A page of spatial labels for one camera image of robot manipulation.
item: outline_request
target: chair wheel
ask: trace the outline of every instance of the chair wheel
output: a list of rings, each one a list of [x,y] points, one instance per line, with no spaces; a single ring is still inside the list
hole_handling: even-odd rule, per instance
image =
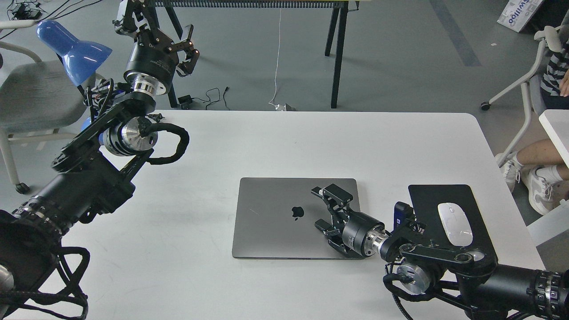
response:
[[[488,101],[484,101],[480,104],[480,108],[484,111],[490,110],[490,103]]]
[[[19,194],[26,194],[30,192],[30,187],[28,187],[25,183],[16,184],[16,191]]]

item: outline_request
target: person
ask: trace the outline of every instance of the person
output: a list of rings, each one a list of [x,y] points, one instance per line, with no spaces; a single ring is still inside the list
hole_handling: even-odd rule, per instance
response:
[[[568,32],[569,11],[559,31],[559,37],[567,41],[561,52],[555,52],[551,56],[540,86],[547,109],[569,109]],[[555,207],[551,198],[553,185],[569,180],[569,169],[550,139],[534,142],[520,151],[510,153],[500,167],[510,191],[513,191],[516,182],[519,182],[522,168],[528,165],[535,166],[528,172],[526,179],[529,203],[534,210],[545,215]]]
[[[514,191],[524,166],[534,166],[527,174],[528,201],[539,214],[545,215],[555,207],[553,186],[569,180],[569,168],[550,139],[534,142],[520,151],[510,153],[500,167],[510,191]]]

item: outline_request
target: white cable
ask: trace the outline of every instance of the white cable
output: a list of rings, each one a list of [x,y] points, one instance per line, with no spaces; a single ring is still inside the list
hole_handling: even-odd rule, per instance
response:
[[[277,97],[277,71],[279,70],[279,56],[281,55],[281,17],[282,17],[282,13],[283,13],[283,9],[281,8],[279,10],[279,48],[277,51],[277,68],[275,69],[275,94],[273,95],[273,98],[269,101],[269,104],[274,106],[275,108],[277,107],[274,104],[275,98]]]

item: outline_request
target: lamp shade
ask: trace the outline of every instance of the lamp shade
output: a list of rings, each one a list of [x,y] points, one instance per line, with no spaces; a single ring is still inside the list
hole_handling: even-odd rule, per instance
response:
[[[74,85],[80,85],[94,74],[112,52],[102,44],[75,38],[57,21],[41,21],[36,32],[38,38],[62,58]]]

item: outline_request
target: white sneaker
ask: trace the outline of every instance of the white sneaker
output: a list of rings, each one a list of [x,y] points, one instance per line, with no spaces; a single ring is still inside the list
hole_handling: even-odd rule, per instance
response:
[[[496,162],[500,160],[502,155],[503,153],[498,153],[495,156]],[[502,177],[504,177],[504,180],[506,180],[506,184],[508,185],[508,188],[510,188],[510,192],[514,192],[514,187],[516,186],[516,183],[519,182],[519,171],[521,169],[522,167],[512,160],[511,153],[506,157],[506,162],[504,162],[504,164],[500,167],[500,171],[502,171]]]
[[[527,174],[528,200],[531,207],[541,215],[548,214],[554,207],[552,196],[553,184],[538,176],[535,172],[543,166],[536,166]]]

